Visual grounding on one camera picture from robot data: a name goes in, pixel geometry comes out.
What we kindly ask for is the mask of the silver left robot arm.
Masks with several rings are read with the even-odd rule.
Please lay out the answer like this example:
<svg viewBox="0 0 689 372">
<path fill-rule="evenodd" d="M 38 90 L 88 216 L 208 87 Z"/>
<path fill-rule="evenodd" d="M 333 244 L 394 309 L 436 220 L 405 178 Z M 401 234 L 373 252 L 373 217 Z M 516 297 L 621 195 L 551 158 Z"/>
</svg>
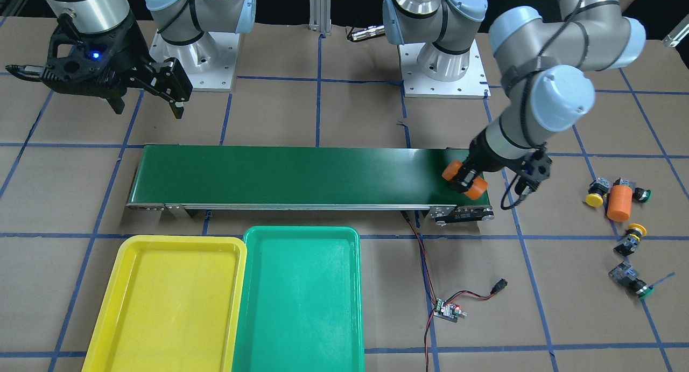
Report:
<svg viewBox="0 0 689 372">
<path fill-rule="evenodd" d="M 595 104 L 584 73 L 622 68 L 642 52 L 644 26 L 622 14 L 618 0 L 558 0 L 562 20 L 544 22 L 530 6 L 499 15 L 490 48 L 510 100 L 468 147 L 468 156 L 443 171 L 447 185 L 475 199 L 487 189 L 484 172 L 514 171 L 515 193 L 534 192 L 551 173 L 548 139 L 566 131 Z M 384 0 L 389 43 L 420 44 L 418 73 L 437 83 L 457 82 L 470 68 L 470 49 L 487 0 Z"/>
</svg>

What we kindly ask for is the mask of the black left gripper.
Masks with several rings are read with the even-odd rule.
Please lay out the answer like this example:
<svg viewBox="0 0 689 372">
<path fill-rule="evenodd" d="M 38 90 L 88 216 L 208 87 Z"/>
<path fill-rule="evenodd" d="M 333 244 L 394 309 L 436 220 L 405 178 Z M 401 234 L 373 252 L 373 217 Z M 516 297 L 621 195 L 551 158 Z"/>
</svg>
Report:
<svg viewBox="0 0 689 372">
<path fill-rule="evenodd" d="M 480 188 L 478 172 L 496 172 L 507 168 L 517 174 L 515 193 L 520 198 L 536 192 L 551 175 L 552 159 L 545 148 L 517 151 L 515 158 L 504 158 L 490 148 L 487 136 L 476 136 L 469 147 L 467 162 L 470 168 L 462 168 L 462 180 L 448 181 L 448 188 L 456 193 L 477 191 Z"/>
</svg>

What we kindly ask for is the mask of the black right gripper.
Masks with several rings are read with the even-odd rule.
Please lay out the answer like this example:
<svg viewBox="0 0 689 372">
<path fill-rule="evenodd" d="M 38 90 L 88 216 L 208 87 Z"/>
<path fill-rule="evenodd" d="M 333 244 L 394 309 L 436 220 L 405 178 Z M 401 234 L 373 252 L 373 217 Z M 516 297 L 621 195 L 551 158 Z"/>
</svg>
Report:
<svg viewBox="0 0 689 372">
<path fill-rule="evenodd" d="M 42 82 L 54 92 L 104 99 L 115 114 L 125 107 L 128 88 L 142 88 L 170 105 L 182 119 L 193 85 L 178 59 L 152 62 L 133 12 L 114 28 L 94 34 L 77 30 L 72 15 L 62 13 L 50 38 L 43 66 L 6 65 L 26 82 Z"/>
</svg>

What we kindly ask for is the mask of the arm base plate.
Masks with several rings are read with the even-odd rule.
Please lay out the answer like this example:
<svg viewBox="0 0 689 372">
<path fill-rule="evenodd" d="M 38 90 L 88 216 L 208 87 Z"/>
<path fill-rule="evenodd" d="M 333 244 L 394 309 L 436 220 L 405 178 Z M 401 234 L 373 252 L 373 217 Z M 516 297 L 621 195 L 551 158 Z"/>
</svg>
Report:
<svg viewBox="0 0 689 372">
<path fill-rule="evenodd" d="M 433 44 L 398 46 L 404 95 L 418 98 L 482 99 L 489 83 L 476 41 L 469 51 L 451 55 Z"/>
<path fill-rule="evenodd" d="M 150 55 L 158 61 L 177 58 L 195 92 L 230 92 L 242 38 L 237 33 L 206 32 L 195 43 L 178 46 L 156 33 Z"/>
</svg>

